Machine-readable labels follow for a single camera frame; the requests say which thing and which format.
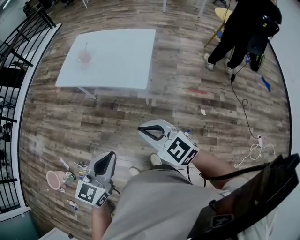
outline black cable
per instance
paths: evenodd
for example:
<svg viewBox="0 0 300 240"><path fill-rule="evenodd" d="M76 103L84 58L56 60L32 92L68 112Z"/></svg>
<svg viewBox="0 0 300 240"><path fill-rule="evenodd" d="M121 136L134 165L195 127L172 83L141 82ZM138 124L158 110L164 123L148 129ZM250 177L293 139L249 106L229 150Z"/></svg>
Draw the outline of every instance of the black cable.
<svg viewBox="0 0 300 240"><path fill-rule="evenodd" d="M248 62L246 62L245 64L244 64L244 66L242 66L241 68L240 68L240 70L237 72L237 73L235 73L234 75L237 75L248 63L249 63L250 61L248 61Z"/></svg>
<svg viewBox="0 0 300 240"><path fill-rule="evenodd" d="M254 137L253 133L251 132L251 129L250 129L250 125L249 125L249 122L248 122L248 118L247 118L247 114L246 114L246 111L245 111L245 107L248 105L248 100L246 98L244 98L242 101L239 100L238 96L236 95L234 89L233 89L233 82L231 81L231 88L232 88L232 91L233 93L235 94L238 102L242 105L243 107L243 110L244 110L244 114L245 114L245 117L246 117L246 121L247 121L247 125L248 125L248 128L249 128L249 131L251 133L251 135L253 136L254 139L259 139L258 137Z"/></svg>
<svg viewBox="0 0 300 240"><path fill-rule="evenodd" d="M262 169L264 169L269 164L270 163L264 163L264 164L261 164L261 165L256 165L256 166L253 166L253 167L241 169L241 170L232 172L230 174L226 174L226 175L218 176L218 177L205 176L202 173L200 174L200 176L202 178L206 179L206 180L212 180L212 181L226 180L226 179L230 179L230 178L234 178L234 177L240 176L240 175L245 174L245 173L255 172L255 171L262 170Z"/></svg>
<svg viewBox="0 0 300 240"><path fill-rule="evenodd" d="M189 166L187 165L187 177L188 177L188 180L192 183L190 177L189 177Z"/></svg>
<svg viewBox="0 0 300 240"><path fill-rule="evenodd" d="M114 188L113 190L115 190L119 195L121 195L121 193L117 189Z"/></svg>
<svg viewBox="0 0 300 240"><path fill-rule="evenodd" d="M189 176L189 166L187 166L187 177L188 177L188 180L192 183L191 179L190 179L190 176ZM206 187L206 179L203 178L204 180L204 186L203 187Z"/></svg>

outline small bottle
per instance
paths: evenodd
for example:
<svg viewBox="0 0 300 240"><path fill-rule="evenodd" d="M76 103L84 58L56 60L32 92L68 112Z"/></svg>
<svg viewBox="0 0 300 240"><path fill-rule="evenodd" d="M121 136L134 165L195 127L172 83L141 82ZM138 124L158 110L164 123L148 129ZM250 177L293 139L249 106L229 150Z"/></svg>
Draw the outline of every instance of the small bottle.
<svg viewBox="0 0 300 240"><path fill-rule="evenodd" d="M78 209L77 203L73 202L72 200L67 200L67 202L68 202L68 203L70 204L70 206L71 206L72 208L74 208L75 210Z"/></svg>

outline white sneaker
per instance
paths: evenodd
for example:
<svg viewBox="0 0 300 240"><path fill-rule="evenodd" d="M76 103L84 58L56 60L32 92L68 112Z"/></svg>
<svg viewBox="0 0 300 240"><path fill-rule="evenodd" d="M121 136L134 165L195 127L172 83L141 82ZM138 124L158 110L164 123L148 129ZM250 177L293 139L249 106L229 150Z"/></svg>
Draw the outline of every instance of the white sneaker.
<svg viewBox="0 0 300 240"><path fill-rule="evenodd" d="M231 78L231 76L235 73L235 68L232 69L230 67L228 67L227 63L230 61L230 59L225 59L224 64L225 64L225 71L229 76L229 79Z"/></svg>
<svg viewBox="0 0 300 240"><path fill-rule="evenodd" d="M208 53L204 55L205 66L208 70L214 70L214 64L208 62L209 57L210 55Z"/></svg>
<svg viewBox="0 0 300 240"><path fill-rule="evenodd" d="M131 176L136 176L136 175L138 175L139 173L141 173L141 171L138 170L136 167L131 167L131 168L129 169L129 173L130 173Z"/></svg>
<svg viewBox="0 0 300 240"><path fill-rule="evenodd" d="M162 164L160 157L156 154L152 154L150 160L153 166Z"/></svg>

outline table leg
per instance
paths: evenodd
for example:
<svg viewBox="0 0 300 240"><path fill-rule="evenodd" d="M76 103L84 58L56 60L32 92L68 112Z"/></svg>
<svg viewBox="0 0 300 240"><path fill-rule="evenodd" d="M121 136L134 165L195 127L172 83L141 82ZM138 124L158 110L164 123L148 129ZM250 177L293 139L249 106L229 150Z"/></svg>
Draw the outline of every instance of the table leg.
<svg viewBox="0 0 300 240"><path fill-rule="evenodd" d="M85 8L88 8L87 6L86 6L86 3L85 3L85 1L84 0L82 0L83 1L83 4L85 5Z"/></svg>
<svg viewBox="0 0 300 240"><path fill-rule="evenodd" d="M83 91L86 95L88 95L92 99L96 99L95 95L91 94L89 91L84 89L83 87L78 87L81 91Z"/></svg>
<svg viewBox="0 0 300 240"><path fill-rule="evenodd" d="M216 36L216 34L224 27L225 23L222 23L221 26L215 31L214 35L210 38L210 40L205 44L204 48L212 41L212 39Z"/></svg>
<svg viewBox="0 0 300 240"><path fill-rule="evenodd" d="M163 12L165 13L165 10L167 8L167 0L164 0L164 6L163 6Z"/></svg>
<svg viewBox="0 0 300 240"><path fill-rule="evenodd" d="M148 89L147 88L144 90L144 96L145 96L145 99L146 99L146 104L149 105L149 94L148 94Z"/></svg>
<svg viewBox="0 0 300 240"><path fill-rule="evenodd" d="M152 80L152 63L150 63L149 79Z"/></svg>
<svg viewBox="0 0 300 240"><path fill-rule="evenodd" d="M207 2L207 0L203 0L203 2L202 2L202 4L201 4L201 8L200 8L200 11L199 11L199 14L198 14L198 17L199 17L199 18L202 17L202 14L203 14L203 11L204 11L206 2Z"/></svg>
<svg viewBox="0 0 300 240"><path fill-rule="evenodd" d="M201 1L201 0L198 0L198 1L197 1L197 4L196 4L195 8L199 8L199 6L200 6L200 1Z"/></svg>

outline cable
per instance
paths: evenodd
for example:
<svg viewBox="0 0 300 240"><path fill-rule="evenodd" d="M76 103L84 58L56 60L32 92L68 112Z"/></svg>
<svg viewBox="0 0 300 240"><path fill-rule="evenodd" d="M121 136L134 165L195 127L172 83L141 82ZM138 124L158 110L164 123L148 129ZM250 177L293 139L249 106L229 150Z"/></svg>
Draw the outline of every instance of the cable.
<svg viewBox="0 0 300 240"><path fill-rule="evenodd" d="M115 190L119 195L121 195L121 193L117 189L113 188L113 190Z"/></svg>
<svg viewBox="0 0 300 240"><path fill-rule="evenodd" d="M248 100L246 98L244 98L242 101L239 100L238 96L236 95L234 89L233 89L233 82L231 81L231 88L232 88L232 91L233 93L235 94L236 96L236 99L238 100L238 102L242 105L243 107L243 110L244 110L244 114L245 114L245 117L246 117L246 121L247 121L247 125L248 125L248 128L249 128L249 131L251 133L251 135L253 136L254 139L257 139L258 140L258 137L254 137L253 133L251 132L251 129L250 129L250 125L249 125L249 122L248 122L248 118L247 118L247 114L246 114L246 111L245 111L245 107L248 105Z"/></svg>
<svg viewBox="0 0 300 240"><path fill-rule="evenodd" d="M192 183L190 177L189 177L189 166L187 165L187 177L188 177L188 180Z"/></svg>
<svg viewBox="0 0 300 240"><path fill-rule="evenodd" d="M248 61L248 62L246 62L245 64L244 64L244 66L242 66L241 68L240 68L240 70L237 72L237 73L235 73L235 74L233 74L234 75L234 78L235 78L235 76L249 63L250 61Z"/></svg>
<svg viewBox="0 0 300 240"><path fill-rule="evenodd" d="M220 181L220 180L226 180L226 179L234 178L234 177L240 176L240 175L245 174L245 173L256 172L256 171L262 170L267 165L269 165L269 163L264 163L264 164L261 164L261 165L241 169L241 170L238 170L238 171L235 171L235 172L223 175L223 176L218 176L218 177L209 177L209 176L203 175L202 173L200 174L200 176L202 178L206 179L206 180Z"/></svg>
<svg viewBox="0 0 300 240"><path fill-rule="evenodd" d="M191 181L191 179L190 179L190 176L189 176L189 166L187 166L187 177L188 177L188 180L192 183L192 181ZM206 187L206 179L203 178L203 180L204 180L204 186L203 186L203 187Z"/></svg>
<svg viewBox="0 0 300 240"><path fill-rule="evenodd" d="M276 158L275 148L274 148L273 144L269 143L269 144L267 144L266 146L263 147L263 146L260 146L259 144L256 144L256 143L255 143L255 144L252 144L252 145L251 145L249 154L248 154L247 156L245 156L245 157L243 158L243 160L242 160L239 164L237 164L235 167L237 168L239 165L241 165L247 157L250 157L252 160L257 160L257 159L259 158L261 152L262 152L262 149L268 147L269 145L272 146L273 151L274 151L274 158ZM258 156L257 156L256 158L252 158L252 157L251 157L251 153L252 153L252 151L253 151L255 148L257 148L258 146L261 147L261 149L260 149L260 151L259 151L259 154L258 154Z"/></svg>

